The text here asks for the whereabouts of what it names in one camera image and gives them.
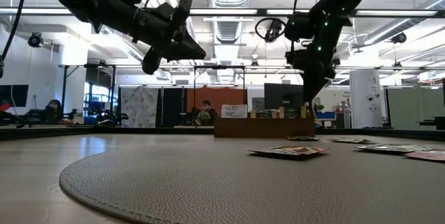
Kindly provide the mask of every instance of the red wall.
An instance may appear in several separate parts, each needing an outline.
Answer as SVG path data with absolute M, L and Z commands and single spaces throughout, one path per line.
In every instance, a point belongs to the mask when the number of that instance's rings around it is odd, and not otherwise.
M 235 88 L 196 88 L 196 107 L 201 107 L 202 101 L 209 100 L 211 108 L 221 112 L 223 104 L 239 105 L 245 104 L 244 90 Z M 187 89 L 187 111 L 194 107 L 193 88 Z

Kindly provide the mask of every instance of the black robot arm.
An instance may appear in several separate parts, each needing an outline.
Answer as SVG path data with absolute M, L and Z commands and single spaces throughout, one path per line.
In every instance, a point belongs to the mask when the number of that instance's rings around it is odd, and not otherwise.
M 192 0 L 179 0 L 177 8 L 168 3 L 158 8 L 140 9 L 142 0 L 59 0 L 82 22 L 91 23 L 97 33 L 102 24 L 151 46 L 144 57 L 143 70 L 153 74 L 161 57 L 168 61 L 204 59 L 205 51 L 186 30 Z
M 287 63 L 304 71 L 305 101 L 310 102 L 327 83 L 335 78 L 332 58 L 343 26 L 352 26 L 348 15 L 362 0 L 320 0 L 309 13 L 294 12 L 284 35 L 292 42 L 312 39 L 305 49 L 286 52 Z

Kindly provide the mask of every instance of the round mat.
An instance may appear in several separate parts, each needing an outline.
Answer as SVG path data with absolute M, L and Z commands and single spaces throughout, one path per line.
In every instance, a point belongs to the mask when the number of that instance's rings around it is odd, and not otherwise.
M 99 154 L 68 166 L 60 186 L 89 207 L 135 223 L 444 222 L 445 164 L 341 143 L 298 143 L 330 148 L 304 161 L 245 150 L 289 144 L 295 143 L 159 143 Z

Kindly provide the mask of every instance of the person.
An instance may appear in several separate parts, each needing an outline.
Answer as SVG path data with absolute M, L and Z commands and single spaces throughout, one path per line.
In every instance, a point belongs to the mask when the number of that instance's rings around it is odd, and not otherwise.
M 73 120 L 64 120 L 62 112 L 62 104 L 57 99 L 49 101 L 47 106 L 47 124 L 74 124 Z
M 209 114 L 209 119 L 205 120 L 205 121 L 202 119 L 199 119 L 200 114 L 202 114 L 204 112 Z M 216 111 L 215 111 L 215 109 L 211 108 L 211 102 L 209 100 L 205 99 L 201 104 L 201 111 L 200 111 L 200 113 L 198 113 L 198 120 L 200 120 L 200 124 L 213 126 L 215 123 L 215 116 L 216 116 Z

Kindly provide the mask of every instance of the white sign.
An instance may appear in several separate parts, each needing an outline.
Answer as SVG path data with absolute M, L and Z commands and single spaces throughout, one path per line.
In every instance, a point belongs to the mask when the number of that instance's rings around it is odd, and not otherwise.
M 221 118 L 247 118 L 248 105 L 223 105 Z

